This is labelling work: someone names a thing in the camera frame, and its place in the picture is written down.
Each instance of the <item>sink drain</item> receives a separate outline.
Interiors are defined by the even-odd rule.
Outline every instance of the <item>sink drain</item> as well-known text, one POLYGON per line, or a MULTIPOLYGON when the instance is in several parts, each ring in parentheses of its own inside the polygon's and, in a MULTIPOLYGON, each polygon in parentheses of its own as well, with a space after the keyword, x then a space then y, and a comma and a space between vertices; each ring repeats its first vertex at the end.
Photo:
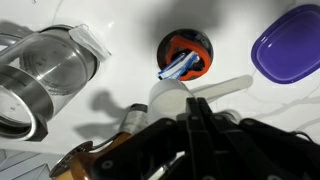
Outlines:
POLYGON ((161 41, 157 51, 157 62, 163 70, 181 53, 194 51, 199 55, 199 61, 192 64, 179 80, 188 81, 197 79, 205 74, 211 66, 213 48, 208 37, 197 30, 179 29, 168 34, 161 41))

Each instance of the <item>glass pitcher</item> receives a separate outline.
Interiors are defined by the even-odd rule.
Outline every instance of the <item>glass pitcher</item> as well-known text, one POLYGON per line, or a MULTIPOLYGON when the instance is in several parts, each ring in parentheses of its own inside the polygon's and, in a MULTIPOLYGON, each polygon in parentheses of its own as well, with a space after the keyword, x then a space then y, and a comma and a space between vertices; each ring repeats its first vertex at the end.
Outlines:
POLYGON ((72 40, 68 26, 52 26, 0 52, 0 137, 41 141, 54 117, 94 76, 99 61, 72 40))

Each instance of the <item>purple container lid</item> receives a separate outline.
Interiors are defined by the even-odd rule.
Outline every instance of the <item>purple container lid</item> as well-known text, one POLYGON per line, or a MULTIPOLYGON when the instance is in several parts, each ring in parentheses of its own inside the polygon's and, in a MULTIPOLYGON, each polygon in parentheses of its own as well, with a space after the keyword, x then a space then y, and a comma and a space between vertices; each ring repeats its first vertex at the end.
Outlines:
POLYGON ((251 58, 268 79, 296 82, 320 67, 320 7, 299 6, 274 22, 255 42, 251 58))

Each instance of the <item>white sink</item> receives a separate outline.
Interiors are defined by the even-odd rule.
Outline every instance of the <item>white sink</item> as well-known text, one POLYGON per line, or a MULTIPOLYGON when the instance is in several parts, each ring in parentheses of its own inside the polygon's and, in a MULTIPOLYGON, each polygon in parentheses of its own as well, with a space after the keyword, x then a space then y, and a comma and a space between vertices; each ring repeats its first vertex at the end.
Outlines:
POLYGON ((5 21, 40 30, 52 24, 87 24, 112 53, 97 75, 49 123, 42 142, 1 142, 0 148, 66 153, 116 133, 133 103, 147 104, 158 82, 156 51, 173 30, 203 31, 213 45, 213 64, 204 76, 185 82, 188 88, 219 83, 244 74, 253 76, 245 91, 210 104, 215 112, 232 109, 291 131, 300 129, 320 142, 320 71, 290 85, 275 84, 256 70, 251 48, 260 34, 288 10, 319 1, 278 0, 52 0, 2 1, 5 21))

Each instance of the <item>wooden handle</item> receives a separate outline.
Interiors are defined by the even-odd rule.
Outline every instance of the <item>wooden handle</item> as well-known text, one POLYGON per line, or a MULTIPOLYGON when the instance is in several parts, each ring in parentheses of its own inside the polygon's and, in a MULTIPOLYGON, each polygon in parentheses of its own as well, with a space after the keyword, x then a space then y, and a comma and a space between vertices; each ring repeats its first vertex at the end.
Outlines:
POLYGON ((110 150, 119 146, 132 137, 132 134, 122 132, 109 146, 96 153, 79 152, 72 160, 70 170, 64 172, 55 180, 90 180, 90 168, 94 161, 100 156, 108 153, 110 150))

